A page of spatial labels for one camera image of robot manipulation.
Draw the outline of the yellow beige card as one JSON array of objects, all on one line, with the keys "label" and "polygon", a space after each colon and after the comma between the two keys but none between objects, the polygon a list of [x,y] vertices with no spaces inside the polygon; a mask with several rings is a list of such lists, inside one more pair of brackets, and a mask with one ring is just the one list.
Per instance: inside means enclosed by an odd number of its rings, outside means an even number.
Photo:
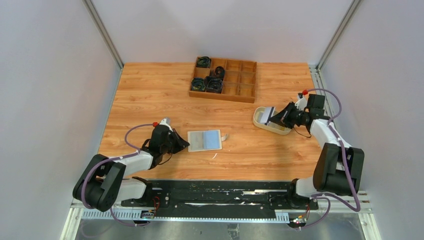
[{"label": "yellow beige card", "polygon": [[286,128],[284,126],[278,125],[278,124],[273,123],[273,122],[270,122],[268,124],[268,126],[271,127],[271,128],[277,129],[279,131],[285,131],[286,130]]}]

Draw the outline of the white leather card holder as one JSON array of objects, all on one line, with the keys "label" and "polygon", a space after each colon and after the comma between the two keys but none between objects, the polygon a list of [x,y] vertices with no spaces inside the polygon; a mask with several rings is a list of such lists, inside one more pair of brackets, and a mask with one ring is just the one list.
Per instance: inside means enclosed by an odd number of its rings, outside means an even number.
[{"label": "white leather card holder", "polygon": [[223,142],[226,141],[228,137],[229,134],[222,135],[219,129],[188,131],[188,152],[221,150],[223,148]]}]

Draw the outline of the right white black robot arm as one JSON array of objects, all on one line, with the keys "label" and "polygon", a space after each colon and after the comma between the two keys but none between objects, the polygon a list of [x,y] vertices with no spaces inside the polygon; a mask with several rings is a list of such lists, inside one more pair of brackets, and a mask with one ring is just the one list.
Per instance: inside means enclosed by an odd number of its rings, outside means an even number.
[{"label": "right white black robot arm", "polygon": [[268,117],[269,123],[287,129],[304,126],[321,148],[312,176],[292,180],[285,198],[293,208],[298,208],[325,196],[346,204],[342,197],[349,196],[355,202],[350,208],[357,212],[365,153],[341,137],[332,118],[325,115],[325,100],[325,96],[319,94],[306,97],[304,91],[297,102],[290,102],[282,111]]}]

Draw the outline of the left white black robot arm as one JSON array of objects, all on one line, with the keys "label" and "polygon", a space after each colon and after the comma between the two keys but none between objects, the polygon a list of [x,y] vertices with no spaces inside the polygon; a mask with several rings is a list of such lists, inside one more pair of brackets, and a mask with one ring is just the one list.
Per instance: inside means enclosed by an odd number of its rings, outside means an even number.
[{"label": "left white black robot arm", "polygon": [[151,137],[141,147],[130,144],[133,153],[109,157],[96,154],[76,182],[72,196],[87,209],[106,212],[116,202],[132,200],[141,206],[154,202],[153,184],[132,174],[154,169],[166,154],[175,155],[189,147],[167,123],[154,122]]}]

